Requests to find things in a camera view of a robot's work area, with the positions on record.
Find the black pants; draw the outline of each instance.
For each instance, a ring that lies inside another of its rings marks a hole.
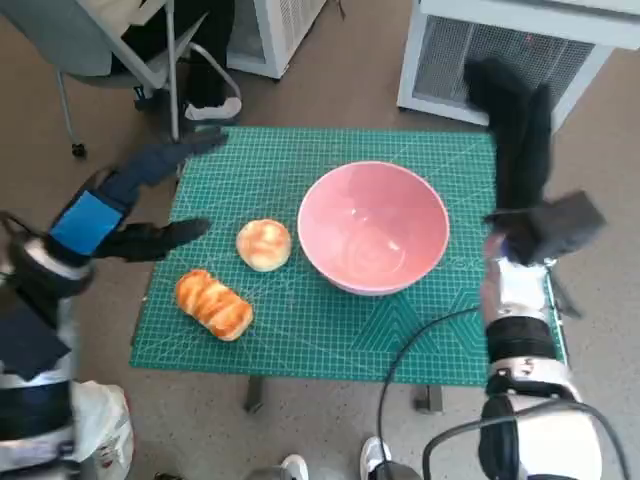
[[[422,480],[416,471],[406,465],[395,462],[387,462],[378,465],[373,472],[369,474],[369,480]],[[387,475],[387,468],[391,470],[392,477]]]
[[[177,0],[174,15],[176,38],[191,28],[202,15],[208,13],[193,41],[207,50],[226,70],[227,45],[233,29],[234,11],[235,0]],[[166,50],[165,10],[160,9],[145,25],[129,27],[122,39],[145,61]],[[124,72],[126,67],[114,57],[111,71]],[[224,85],[222,77],[204,57],[191,52],[187,101],[199,108],[222,105],[225,101]]]

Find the beige floor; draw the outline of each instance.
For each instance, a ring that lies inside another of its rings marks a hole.
[[[469,129],[395,107],[409,2],[347,3],[344,23],[334,8],[325,8],[279,84],[237,75],[245,94],[243,123]],[[130,92],[70,82],[78,131],[90,149],[90,161],[74,162],[51,68],[4,22],[0,45],[0,205],[44,227],[90,173],[148,141],[151,129],[133,110]],[[640,58],[615,53],[555,137],[550,188],[588,189],[610,223],[596,244],[564,259],[559,273],[586,312],[583,321],[567,327],[577,381],[633,453],[640,450],[639,84]],[[145,192],[136,218],[164,220],[171,196],[170,182]],[[239,406],[242,377],[132,370],[129,339],[150,266],[104,261],[99,268],[97,281],[76,305],[80,374],[127,390],[137,440],[131,478],[149,479],[158,470],[189,480],[241,478],[293,450],[307,457],[313,479],[356,478],[361,442],[374,429],[377,385],[273,380],[268,406],[248,418]],[[422,417],[412,412],[409,391],[392,389],[388,440],[397,459],[418,466],[431,436],[478,415],[482,394],[448,389],[447,413]],[[434,458],[436,478],[481,478],[475,442],[470,435],[442,448]],[[603,443],[605,478],[617,478]]]

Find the white sneaker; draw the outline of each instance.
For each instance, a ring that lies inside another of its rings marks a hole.
[[[280,464],[295,480],[309,480],[307,462],[300,455],[289,455]]]
[[[187,105],[184,116],[188,120],[195,122],[205,120],[231,120],[242,110],[242,102],[238,97],[227,98],[219,107],[196,108],[191,104]]]
[[[360,480],[368,480],[369,474],[384,462],[382,448],[384,448],[384,453],[387,455],[387,460],[391,460],[389,447],[386,443],[383,444],[378,437],[371,437],[364,442],[362,453],[360,454]]]

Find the table leg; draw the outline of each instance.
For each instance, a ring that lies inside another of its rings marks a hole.
[[[249,414],[257,413],[262,408],[262,392],[264,377],[254,375],[249,376],[249,385],[247,388],[247,398],[244,402],[244,411]]]
[[[413,408],[419,413],[444,412],[444,399],[440,385],[421,385],[413,399]]]

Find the bread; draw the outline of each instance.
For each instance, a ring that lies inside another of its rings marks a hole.
[[[270,272],[289,259],[291,235],[284,225],[275,220],[253,220],[238,232],[236,249],[251,268]]]
[[[176,284],[176,302],[220,340],[238,338],[253,320],[253,308],[206,270],[192,270]]]

